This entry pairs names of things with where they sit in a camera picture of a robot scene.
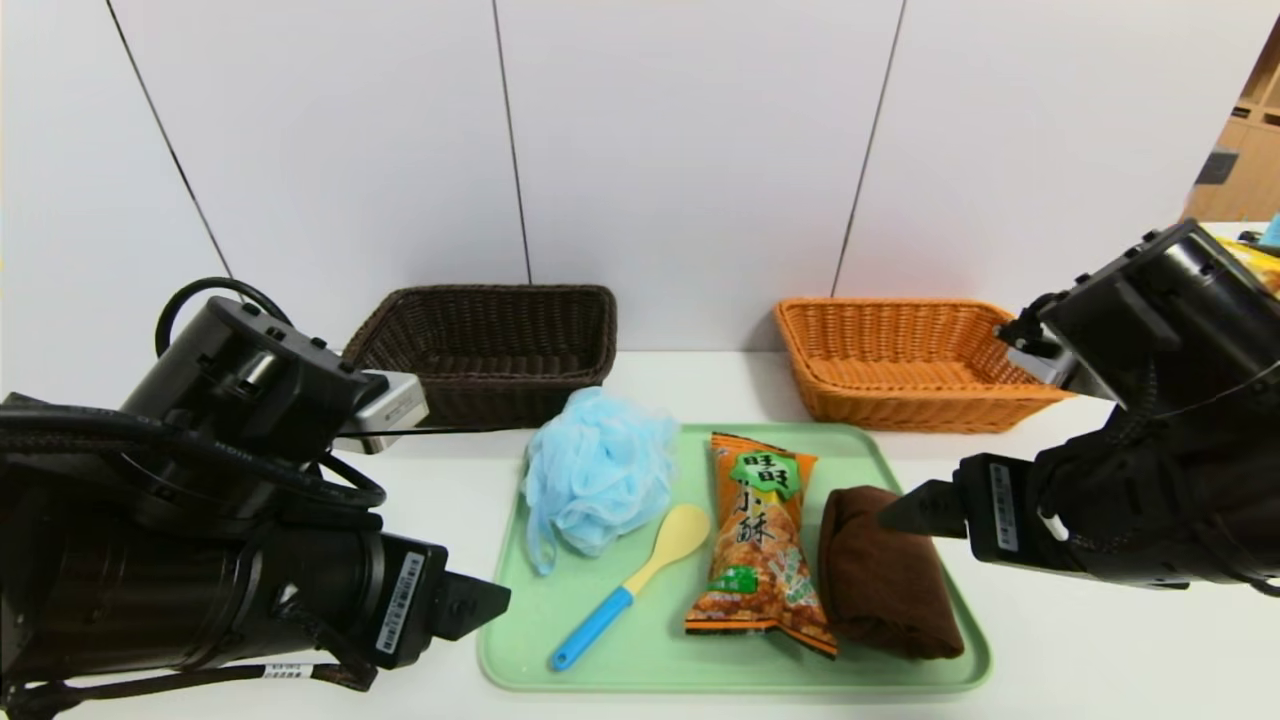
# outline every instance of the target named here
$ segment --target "label sticker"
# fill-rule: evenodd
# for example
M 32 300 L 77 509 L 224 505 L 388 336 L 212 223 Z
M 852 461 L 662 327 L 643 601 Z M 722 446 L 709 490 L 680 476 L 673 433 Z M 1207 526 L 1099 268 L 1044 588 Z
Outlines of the label sticker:
M 774 452 L 740 455 L 728 477 L 760 492 L 776 492 L 782 500 L 790 500 L 800 489 L 800 468 L 796 461 Z
M 1005 465 L 991 465 L 991 501 L 996 510 L 996 544 L 1018 552 L 1018 520 L 1014 519 L 1014 482 Z
M 262 670 L 264 680 L 306 680 L 310 676 L 311 666 L 297 662 L 269 662 Z
M 396 652 L 401 628 L 404 626 L 404 616 L 408 615 L 408 606 L 413 602 L 417 574 L 422 571 L 424 560 L 417 552 L 404 555 L 399 579 L 396 580 L 396 591 L 392 593 L 390 603 L 387 605 L 387 616 L 383 618 L 383 629 L 378 633 L 378 650 L 381 652 L 388 655 Z
M 716 578 L 707 585 L 710 592 L 736 592 L 749 594 L 755 592 L 759 579 L 755 577 L 755 568 L 750 565 L 730 565 L 724 574 Z

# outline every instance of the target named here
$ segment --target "brown wicker basket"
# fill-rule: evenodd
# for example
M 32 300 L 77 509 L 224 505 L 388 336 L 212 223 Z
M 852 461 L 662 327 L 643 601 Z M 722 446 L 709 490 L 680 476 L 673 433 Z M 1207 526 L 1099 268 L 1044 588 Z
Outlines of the brown wicker basket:
M 433 286 L 390 293 L 343 357 L 415 373 L 428 427 L 536 428 L 598 386 L 617 352 L 617 304 L 600 286 Z
M 817 420 L 877 430 L 1000 433 L 1071 393 L 1010 363 L 1011 318 L 966 300 L 796 299 L 774 310 Z

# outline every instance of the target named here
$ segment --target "blue spoon handle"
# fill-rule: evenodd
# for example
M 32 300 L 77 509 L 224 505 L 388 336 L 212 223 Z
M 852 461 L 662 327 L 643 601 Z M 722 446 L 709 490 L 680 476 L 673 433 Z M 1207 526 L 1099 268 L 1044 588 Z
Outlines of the blue spoon handle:
M 564 641 L 564 644 L 556 651 L 556 655 L 552 656 L 552 670 L 556 670 L 557 673 L 568 670 L 575 662 L 577 662 L 577 659 L 586 652 L 586 648 L 591 647 L 595 638 L 600 637 L 600 634 L 604 633 L 604 629 L 608 628 L 623 610 L 631 607 L 632 602 L 635 602 L 635 598 L 631 597 L 631 592 L 627 591 L 627 588 L 618 588 L 613 591 L 613 593 L 595 609 L 595 612 L 588 616 L 586 620 L 582 620 L 582 624 L 579 625 L 577 629 L 573 630 L 573 634 Z

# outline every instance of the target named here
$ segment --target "spoon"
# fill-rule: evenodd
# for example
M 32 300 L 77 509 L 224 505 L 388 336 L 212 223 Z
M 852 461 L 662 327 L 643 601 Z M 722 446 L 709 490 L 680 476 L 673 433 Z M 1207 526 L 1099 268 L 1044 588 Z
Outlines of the spoon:
M 623 610 L 631 607 L 640 589 L 667 565 L 685 557 L 698 550 L 710 533 L 712 520 L 707 512 L 696 505 L 677 505 L 667 512 L 658 528 L 658 539 L 653 543 L 653 555 L 635 575 L 613 591 L 599 607 L 595 609 L 573 634 L 564 641 L 564 644 L 552 656 L 552 670 L 557 673 L 568 670 L 577 659 L 591 647 L 591 643 L 604 633 Z

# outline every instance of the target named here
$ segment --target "yellow bag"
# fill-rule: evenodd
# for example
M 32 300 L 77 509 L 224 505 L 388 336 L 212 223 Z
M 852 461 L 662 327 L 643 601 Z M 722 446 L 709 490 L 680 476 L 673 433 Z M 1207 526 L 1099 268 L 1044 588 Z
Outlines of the yellow bag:
M 1272 295 L 1280 297 L 1280 258 L 1274 258 L 1256 247 L 1234 240 L 1220 237 L 1217 241 L 1245 268 L 1252 270 Z

